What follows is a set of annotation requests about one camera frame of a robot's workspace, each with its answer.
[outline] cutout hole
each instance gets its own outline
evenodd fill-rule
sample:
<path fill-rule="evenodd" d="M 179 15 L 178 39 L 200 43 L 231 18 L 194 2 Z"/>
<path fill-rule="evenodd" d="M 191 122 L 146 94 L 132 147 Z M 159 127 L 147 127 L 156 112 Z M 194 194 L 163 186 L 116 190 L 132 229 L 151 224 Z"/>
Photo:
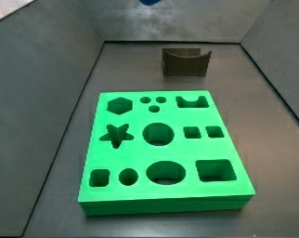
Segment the cutout hole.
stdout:
<path fill-rule="evenodd" d="M 119 175 L 119 180 L 122 184 L 124 184 L 126 186 L 131 186 L 132 184 L 135 184 L 135 182 L 138 181 L 138 178 L 139 178 L 138 173 L 131 168 L 127 168 L 126 170 L 123 170 Z"/>
<path fill-rule="evenodd" d="M 108 134 L 100 137 L 102 141 L 111 141 L 114 144 L 114 148 L 119 149 L 124 140 L 134 140 L 134 135 L 131 135 L 128 131 L 130 125 L 126 124 L 123 126 L 107 125 Z"/>
<path fill-rule="evenodd" d="M 147 170 L 150 180 L 160 185 L 172 185 L 184 180 L 184 167 L 171 161 L 160 161 L 152 164 Z"/>
<path fill-rule="evenodd" d="M 154 123 L 144 129 L 144 140 L 154 146 L 166 146 L 174 141 L 174 130 L 163 123 Z"/>
<path fill-rule="evenodd" d="M 200 139 L 202 131 L 196 126 L 186 126 L 184 127 L 184 136 L 187 139 Z"/>
<path fill-rule="evenodd" d="M 151 102 L 151 98 L 150 97 L 144 97 L 140 99 L 143 103 L 150 103 Z"/>
<path fill-rule="evenodd" d="M 183 97 L 176 97 L 179 108 L 208 108 L 208 101 L 204 96 L 199 96 L 198 100 L 188 101 Z"/>
<path fill-rule="evenodd" d="M 159 106 L 151 106 L 150 111 L 151 112 L 160 112 L 160 107 Z"/>
<path fill-rule="evenodd" d="M 206 127 L 207 134 L 210 138 L 223 138 L 223 131 L 219 126 L 207 126 Z"/>
<path fill-rule="evenodd" d="M 132 110 L 132 101 L 126 98 L 118 98 L 108 102 L 107 110 L 118 115 Z"/>
<path fill-rule="evenodd" d="M 238 179 L 230 160 L 199 160 L 196 167 L 203 182 Z"/>
<path fill-rule="evenodd" d="M 106 187 L 110 184 L 111 171 L 108 169 L 94 170 L 90 178 L 91 187 Z"/>
<path fill-rule="evenodd" d="M 166 99 L 164 97 L 159 97 L 159 98 L 156 98 L 156 101 L 158 101 L 159 103 L 166 103 L 166 102 L 167 102 L 167 99 Z"/>

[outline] dark object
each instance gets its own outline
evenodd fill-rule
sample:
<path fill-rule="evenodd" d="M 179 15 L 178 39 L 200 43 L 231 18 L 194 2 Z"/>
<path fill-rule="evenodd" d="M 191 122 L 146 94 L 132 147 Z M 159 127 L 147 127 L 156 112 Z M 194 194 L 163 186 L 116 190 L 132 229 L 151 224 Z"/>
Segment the dark object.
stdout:
<path fill-rule="evenodd" d="M 206 76 L 212 51 L 202 55 L 199 48 L 163 49 L 164 76 Z"/>
<path fill-rule="evenodd" d="M 152 6 L 156 3 L 159 3 L 162 0 L 140 0 L 140 2 L 147 5 L 147 6 Z"/>

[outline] star-shaped hole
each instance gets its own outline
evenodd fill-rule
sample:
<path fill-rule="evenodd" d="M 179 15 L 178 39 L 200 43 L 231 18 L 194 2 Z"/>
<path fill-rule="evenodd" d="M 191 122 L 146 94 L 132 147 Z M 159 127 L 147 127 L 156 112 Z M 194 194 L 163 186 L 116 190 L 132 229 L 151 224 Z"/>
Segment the star-shaped hole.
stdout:
<path fill-rule="evenodd" d="M 127 133 L 130 125 L 126 124 L 123 126 L 107 125 L 108 134 L 100 137 L 102 141 L 111 141 L 114 144 L 114 148 L 118 149 L 124 140 L 134 140 L 134 135 Z"/>

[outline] green foam tray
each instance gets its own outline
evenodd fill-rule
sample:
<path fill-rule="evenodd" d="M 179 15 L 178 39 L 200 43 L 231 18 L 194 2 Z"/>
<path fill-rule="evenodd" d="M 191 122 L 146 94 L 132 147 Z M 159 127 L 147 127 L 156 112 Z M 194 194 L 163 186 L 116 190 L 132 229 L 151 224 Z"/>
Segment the green foam tray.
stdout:
<path fill-rule="evenodd" d="M 79 192 L 88 216 L 239 209 L 254 196 L 208 91 L 100 94 Z"/>

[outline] circular hole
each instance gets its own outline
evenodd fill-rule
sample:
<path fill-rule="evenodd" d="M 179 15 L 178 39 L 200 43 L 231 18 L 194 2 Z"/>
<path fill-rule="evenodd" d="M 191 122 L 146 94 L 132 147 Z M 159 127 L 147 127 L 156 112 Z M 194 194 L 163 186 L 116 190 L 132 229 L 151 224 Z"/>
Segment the circular hole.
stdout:
<path fill-rule="evenodd" d="M 140 99 L 143 103 L 150 103 L 151 102 L 151 98 L 150 97 L 144 97 Z"/>
<path fill-rule="evenodd" d="M 164 97 L 159 97 L 159 98 L 156 98 L 156 101 L 160 102 L 160 103 L 166 103 L 167 99 Z"/>
<path fill-rule="evenodd" d="M 119 180 L 122 184 L 124 184 L 126 186 L 131 186 L 132 184 L 135 184 L 135 182 L 138 181 L 138 178 L 139 178 L 138 173 L 131 168 L 127 168 L 126 170 L 123 170 L 119 176 Z"/>
<path fill-rule="evenodd" d="M 184 180 L 184 167 L 171 161 L 160 161 L 147 169 L 150 180 L 160 185 L 172 185 Z"/>
<path fill-rule="evenodd" d="M 155 146 L 164 146 L 174 141 L 174 130 L 163 123 L 150 124 L 144 129 L 144 140 Z"/>
<path fill-rule="evenodd" d="M 150 111 L 151 112 L 160 112 L 160 107 L 159 106 L 151 106 Z"/>

